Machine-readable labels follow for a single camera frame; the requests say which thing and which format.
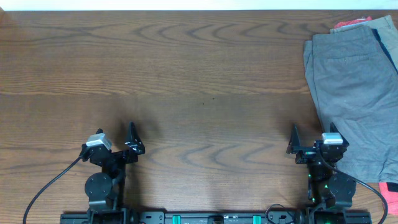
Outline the grey shorts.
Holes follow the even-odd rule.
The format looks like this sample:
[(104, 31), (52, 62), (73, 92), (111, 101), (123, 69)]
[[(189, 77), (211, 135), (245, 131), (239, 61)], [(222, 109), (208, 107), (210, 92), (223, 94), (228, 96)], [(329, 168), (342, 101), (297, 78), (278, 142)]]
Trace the grey shorts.
[(397, 72), (372, 29), (314, 35), (303, 64), (322, 128), (334, 123), (349, 142), (337, 168), (364, 182), (397, 180)]

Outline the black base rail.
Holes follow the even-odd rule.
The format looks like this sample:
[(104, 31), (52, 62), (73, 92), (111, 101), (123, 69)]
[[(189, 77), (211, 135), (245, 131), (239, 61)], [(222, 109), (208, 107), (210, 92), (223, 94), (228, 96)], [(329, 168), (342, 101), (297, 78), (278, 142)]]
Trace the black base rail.
[(164, 213), (164, 212), (116, 212), (69, 213), (60, 216), (61, 224), (87, 223), (138, 223), (138, 224), (371, 224), (368, 212), (304, 213), (294, 210), (270, 210), (264, 213)]

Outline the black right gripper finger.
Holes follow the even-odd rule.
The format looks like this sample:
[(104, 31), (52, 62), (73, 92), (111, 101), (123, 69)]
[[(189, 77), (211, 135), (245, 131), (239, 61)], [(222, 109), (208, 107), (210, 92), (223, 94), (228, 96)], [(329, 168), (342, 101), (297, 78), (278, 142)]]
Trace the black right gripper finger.
[(287, 146), (287, 154), (296, 154), (300, 150), (300, 138), (297, 126), (294, 124), (291, 130), (290, 140)]
[[(330, 124), (330, 132), (331, 133), (340, 133), (338, 128), (336, 127), (336, 125), (334, 123)], [(341, 145), (342, 146), (349, 146), (349, 142), (346, 140), (346, 138), (342, 134), (341, 134), (341, 136), (343, 138), (343, 144), (341, 144)]]

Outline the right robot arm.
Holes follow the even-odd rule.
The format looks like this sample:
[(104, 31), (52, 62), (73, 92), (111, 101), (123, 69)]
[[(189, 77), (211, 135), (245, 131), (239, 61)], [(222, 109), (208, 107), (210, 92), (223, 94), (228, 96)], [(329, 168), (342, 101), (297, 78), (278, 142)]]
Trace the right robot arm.
[(293, 126), (286, 153), (295, 155), (296, 164), (308, 168), (308, 199), (312, 202), (295, 212), (294, 223), (346, 223), (345, 209), (352, 206), (356, 182), (335, 168), (349, 146), (348, 141), (330, 124), (330, 132), (312, 146), (300, 143)]

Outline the red garment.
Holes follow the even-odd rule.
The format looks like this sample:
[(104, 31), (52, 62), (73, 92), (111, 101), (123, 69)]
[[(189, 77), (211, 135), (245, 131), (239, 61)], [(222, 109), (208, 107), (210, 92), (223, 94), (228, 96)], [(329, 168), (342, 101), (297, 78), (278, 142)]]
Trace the red garment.
[(380, 182), (379, 188), (382, 196), (388, 203), (388, 213), (397, 215), (397, 180), (392, 182)]

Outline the navy blue shorts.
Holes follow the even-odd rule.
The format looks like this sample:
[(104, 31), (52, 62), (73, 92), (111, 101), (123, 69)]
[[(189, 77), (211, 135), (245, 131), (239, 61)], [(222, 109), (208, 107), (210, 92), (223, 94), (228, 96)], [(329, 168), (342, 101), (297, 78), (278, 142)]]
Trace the navy blue shorts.
[(390, 55), (388, 49), (387, 49), (386, 46), (382, 43), (381, 36), (379, 35), (378, 31), (377, 31), (376, 29), (372, 29), (372, 32), (373, 32), (373, 34), (374, 34), (376, 40), (379, 42), (379, 45), (380, 45), (380, 47), (381, 47), (381, 49), (382, 49), (384, 55), (385, 55), (385, 56), (388, 58), (388, 60), (390, 61), (390, 64), (391, 64), (392, 67), (394, 68), (395, 72), (397, 72), (397, 68), (396, 68), (396, 66), (395, 66), (395, 63), (394, 63), (394, 61), (393, 61), (393, 59), (392, 59), (392, 57), (391, 57), (391, 55)]

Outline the khaki shorts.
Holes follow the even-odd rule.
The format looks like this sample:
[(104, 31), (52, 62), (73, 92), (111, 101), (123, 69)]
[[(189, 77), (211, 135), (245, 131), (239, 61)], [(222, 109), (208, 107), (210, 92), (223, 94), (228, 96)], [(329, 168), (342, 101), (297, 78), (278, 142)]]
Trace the khaki shorts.
[(395, 66), (397, 68), (397, 29), (390, 15), (372, 19), (371, 16), (366, 18), (355, 19), (352, 21), (339, 22), (334, 28), (330, 29), (330, 33), (345, 32), (347, 30), (359, 27), (370, 27), (376, 29), (381, 36), (382, 43), (388, 49)]

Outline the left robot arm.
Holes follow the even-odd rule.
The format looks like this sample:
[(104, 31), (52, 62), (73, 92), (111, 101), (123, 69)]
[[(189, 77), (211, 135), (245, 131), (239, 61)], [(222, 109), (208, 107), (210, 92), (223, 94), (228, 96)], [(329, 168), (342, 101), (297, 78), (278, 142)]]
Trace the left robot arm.
[(139, 223), (138, 214), (123, 205), (126, 165), (137, 162), (138, 156), (145, 153), (133, 122), (129, 123), (125, 145), (128, 149), (113, 152), (102, 129), (82, 145), (82, 161), (101, 167), (101, 172), (91, 175), (85, 183), (88, 223)]

